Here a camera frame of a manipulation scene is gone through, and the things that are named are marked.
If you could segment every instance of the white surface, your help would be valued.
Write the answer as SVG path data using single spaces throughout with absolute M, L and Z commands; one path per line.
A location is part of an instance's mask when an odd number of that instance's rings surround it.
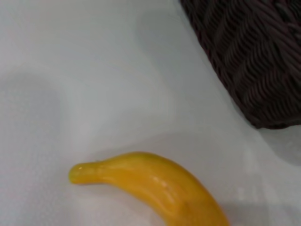
M 134 150 L 189 169 L 233 226 L 301 225 L 301 127 L 251 128 L 173 0 L 2 0 L 0 52 L 2 226 L 162 226 L 68 183 Z

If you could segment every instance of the dark brown wicker basket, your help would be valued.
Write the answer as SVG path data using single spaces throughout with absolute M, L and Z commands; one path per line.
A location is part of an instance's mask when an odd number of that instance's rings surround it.
M 181 0 L 219 79 L 256 128 L 301 124 L 301 0 Z

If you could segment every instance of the yellow banana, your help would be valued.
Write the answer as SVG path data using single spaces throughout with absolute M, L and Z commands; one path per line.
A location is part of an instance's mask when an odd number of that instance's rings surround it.
M 192 174 L 156 154 L 132 152 L 77 164 L 69 180 L 117 186 L 151 206 L 167 226 L 229 226 L 221 208 Z

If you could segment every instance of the banana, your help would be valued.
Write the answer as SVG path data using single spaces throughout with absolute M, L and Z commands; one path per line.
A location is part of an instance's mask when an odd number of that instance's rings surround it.
M 192 174 L 153 153 L 132 152 L 77 164 L 69 180 L 117 186 L 147 203 L 167 226 L 229 226 L 217 202 Z

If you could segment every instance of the plastic banana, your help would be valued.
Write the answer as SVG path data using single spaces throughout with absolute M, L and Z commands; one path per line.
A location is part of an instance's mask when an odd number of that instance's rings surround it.
M 217 202 L 192 174 L 156 154 L 132 152 L 77 164 L 69 179 L 117 186 L 152 207 L 167 226 L 229 226 Z

